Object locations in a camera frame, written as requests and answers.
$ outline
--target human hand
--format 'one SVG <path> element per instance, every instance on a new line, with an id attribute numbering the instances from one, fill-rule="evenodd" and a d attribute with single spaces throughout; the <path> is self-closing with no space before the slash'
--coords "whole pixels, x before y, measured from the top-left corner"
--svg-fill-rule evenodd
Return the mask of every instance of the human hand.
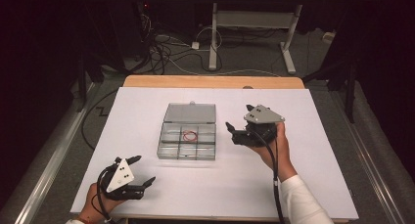
<path id="1" fill-rule="evenodd" d="M 286 129 L 284 122 L 276 123 L 277 126 L 277 138 L 269 144 L 274 157 L 278 162 L 278 177 L 281 182 L 288 178 L 297 175 L 296 170 L 290 161 L 290 148 L 288 139 L 286 137 Z M 268 167 L 273 169 L 271 154 L 268 152 L 266 147 L 249 147 L 254 152 L 258 153 L 262 160 Z"/>
<path id="2" fill-rule="evenodd" d="M 82 211 L 78 215 L 79 219 L 87 221 L 87 223 L 98 223 L 99 221 L 105 219 L 104 216 L 100 213 L 102 210 L 98 202 L 97 189 L 98 187 L 96 183 L 91 184 L 88 190 L 88 194 L 86 195 L 85 206 L 82 208 Z M 104 209 L 107 213 L 110 213 L 118 205 L 125 202 L 110 200 L 104 196 L 104 193 L 102 192 L 100 193 L 100 196 L 104 205 Z"/>

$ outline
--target metal floor strip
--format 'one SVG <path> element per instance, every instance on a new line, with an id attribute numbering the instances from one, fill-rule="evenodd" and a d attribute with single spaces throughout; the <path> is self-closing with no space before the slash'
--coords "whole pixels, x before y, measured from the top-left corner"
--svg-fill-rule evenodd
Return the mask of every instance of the metal floor strip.
<path id="1" fill-rule="evenodd" d="M 371 155 L 369 154 L 366 146 L 361 139 L 356 127 L 354 124 L 349 123 L 348 118 L 344 112 L 344 103 L 338 92 L 331 92 L 333 101 L 336 104 L 337 109 L 339 110 L 340 115 L 347 124 L 347 128 L 350 132 L 350 135 L 353 140 L 353 145 L 356 150 L 357 155 L 362 163 L 364 170 L 375 190 L 375 193 L 384 208 L 385 214 L 387 215 L 390 223 L 400 224 L 405 223 L 402 215 L 400 214 L 393 198 L 391 191 L 388 188 L 388 185 L 385 183 L 382 175 L 376 167 L 376 164 L 373 162 Z"/>
<path id="2" fill-rule="evenodd" d="M 99 87 L 99 84 L 92 83 L 88 89 L 88 98 L 82 111 L 74 112 L 70 115 L 70 118 L 73 118 L 73 122 L 68 126 L 68 133 L 62 136 L 60 145 L 57 146 L 56 151 L 52 154 L 51 159 L 31 192 L 15 224 L 28 224 L 36 215 L 67 155 L 67 151 L 82 119 L 85 117 L 90 106 L 92 106 L 91 102 L 95 99 Z"/>

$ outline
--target white tabletop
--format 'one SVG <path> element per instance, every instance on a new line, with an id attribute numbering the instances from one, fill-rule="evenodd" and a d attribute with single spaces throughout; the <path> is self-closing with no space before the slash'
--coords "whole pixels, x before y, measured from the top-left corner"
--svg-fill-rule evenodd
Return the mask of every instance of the white tabletop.
<path id="1" fill-rule="evenodd" d="M 216 104 L 216 160 L 158 159 L 161 125 L 169 103 Z M 262 104 L 286 118 L 296 170 L 330 217 L 357 219 L 346 182 L 308 90 L 120 88 L 71 212 L 78 213 L 89 185 L 116 157 L 142 156 L 132 164 L 141 184 L 156 176 L 140 201 L 112 216 L 276 220 L 272 171 L 246 147 L 233 145 L 225 122 L 247 124 L 246 104 Z"/>

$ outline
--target long-sleeved shirt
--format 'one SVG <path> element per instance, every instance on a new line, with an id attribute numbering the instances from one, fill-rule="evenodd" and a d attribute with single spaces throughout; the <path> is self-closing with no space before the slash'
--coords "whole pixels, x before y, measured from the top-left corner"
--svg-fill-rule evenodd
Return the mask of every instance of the long-sleeved shirt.
<path id="1" fill-rule="evenodd" d="M 287 206 L 291 223 L 333 223 L 326 210 L 312 195 L 299 175 L 293 176 L 281 184 L 281 195 Z"/>

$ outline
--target table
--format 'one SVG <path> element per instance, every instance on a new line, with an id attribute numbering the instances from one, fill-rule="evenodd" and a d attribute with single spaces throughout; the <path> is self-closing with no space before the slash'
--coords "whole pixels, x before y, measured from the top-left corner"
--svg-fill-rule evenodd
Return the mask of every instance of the table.
<path id="1" fill-rule="evenodd" d="M 216 104 L 216 160 L 158 159 L 168 103 L 190 101 Z M 131 165 L 137 184 L 157 179 L 142 200 L 123 203 L 114 217 L 276 221 L 272 171 L 251 150 L 233 145 L 224 124 L 242 128 L 245 104 L 259 103 L 287 118 L 293 164 L 329 215 L 358 218 L 309 91 L 295 77 L 128 76 L 71 212 L 82 209 L 89 184 L 115 157 L 140 155 Z"/>
<path id="2" fill-rule="evenodd" d="M 300 18 L 302 5 L 296 5 L 293 13 L 247 12 L 247 11 L 218 11 L 217 3 L 213 3 L 211 43 L 209 53 L 209 69 L 216 69 L 217 57 L 217 27 L 244 26 L 265 28 L 287 28 L 287 39 L 280 43 L 280 48 L 289 74 L 295 74 L 296 68 L 290 55 L 290 45 Z"/>

